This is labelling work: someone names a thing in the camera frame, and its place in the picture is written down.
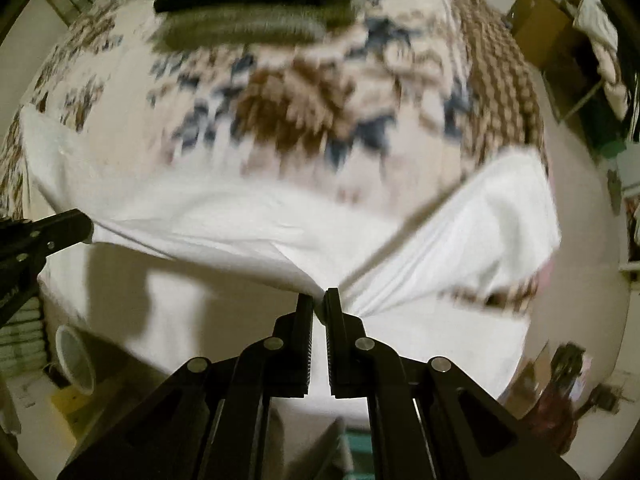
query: patterned blanket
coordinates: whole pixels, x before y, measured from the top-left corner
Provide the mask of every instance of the patterned blanket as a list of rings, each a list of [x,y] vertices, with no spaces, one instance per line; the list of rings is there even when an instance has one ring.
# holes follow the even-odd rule
[[[152,3],[98,0],[24,100],[123,174],[197,160],[409,219],[502,146],[530,144],[545,160],[528,69],[483,0],[354,0],[356,22],[318,43],[171,53],[154,44]],[[0,214],[22,216],[25,174],[16,114]]]

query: cardboard box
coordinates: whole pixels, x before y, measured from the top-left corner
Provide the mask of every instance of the cardboard box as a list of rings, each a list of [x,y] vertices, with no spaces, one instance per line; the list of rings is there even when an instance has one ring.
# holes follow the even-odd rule
[[[543,70],[572,19],[555,0],[516,0],[511,30],[524,57]]]

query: white fabric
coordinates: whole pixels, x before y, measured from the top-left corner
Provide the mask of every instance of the white fabric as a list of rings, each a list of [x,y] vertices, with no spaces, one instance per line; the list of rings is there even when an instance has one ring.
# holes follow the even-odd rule
[[[619,83],[616,75],[616,65],[614,57],[609,49],[597,40],[590,40],[593,54],[598,60],[598,74],[604,79],[606,84],[615,85]]]
[[[247,287],[256,291],[252,310],[236,313],[236,321],[251,329],[218,332],[215,338],[228,344],[217,347],[215,355],[202,351],[203,345],[215,344],[205,334],[206,320],[216,316],[210,298],[217,293],[204,283],[210,275],[203,270],[213,268],[316,298],[339,286],[345,311],[363,317],[370,334],[392,343],[400,354],[420,360],[454,356],[494,395],[511,379],[527,318],[460,310],[436,295],[456,286],[488,294],[520,282],[558,246],[552,195],[533,150],[505,150],[435,214],[402,226],[290,186],[204,173],[195,160],[190,168],[123,182],[92,163],[75,132],[32,107],[23,109],[21,119],[30,179],[54,207],[78,207],[91,215],[94,242],[139,251],[103,244],[69,248],[50,257],[49,287],[90,330],[138,357],[173,370],[200,353],[216,360],[232,356],[238,352],[234,346],[251,342],[246,336],[269,334],[273,321],[259,329],[252,322],[269,309],[263,304],[285,302],[282,293],[232,285],[243,299]],[[126,289],[125,282],[145,266],[136,278],[146,303],[141,315],[135,314],[139,291],[111,290],[101,281],[115,275]],[[234,280],[225,275],[216,286],[228,287]],[[102,287],[99,294],[96,287]],[[104,305],[110,294],[117,301]],[[291,309],[287,304],[285,312]],[[140,327],[122,335],[136,316],[143,317]],[[316,330],[314,351],[323,345]],[[318,377],[312,383],[320,388],[326,381]],[[319,389],[318,395],[326,392]]]
[[[580,0],[574,27],[589,38],[618,51],[618,31],[602,8],[601,0]]]

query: plastic container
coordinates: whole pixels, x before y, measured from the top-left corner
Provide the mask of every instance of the plastic container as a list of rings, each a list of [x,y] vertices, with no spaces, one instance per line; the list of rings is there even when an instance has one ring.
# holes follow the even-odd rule
[[[127,361],[127,354],[117,346],[69,325],[60,325],[56,331],[56,354],[69,382],[88,396]]]

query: green object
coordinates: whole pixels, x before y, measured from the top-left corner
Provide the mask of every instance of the green object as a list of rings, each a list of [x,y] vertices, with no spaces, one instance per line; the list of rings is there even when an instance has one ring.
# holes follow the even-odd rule
[[[173,12],[154,35],[158,50],[194,50],[222,43],[310,43],[327,28],[353,23],[347,4],[218,6]]]
[[[351,463],[350,470],[345,471],[343,480],[374,480],[376,475],[374,473],[371,434],[347,430],[345,437]]]
[[[580,122],[589,145],[606,158],[613,158],[624,150],[626,135],[600,89],[580,109]]]

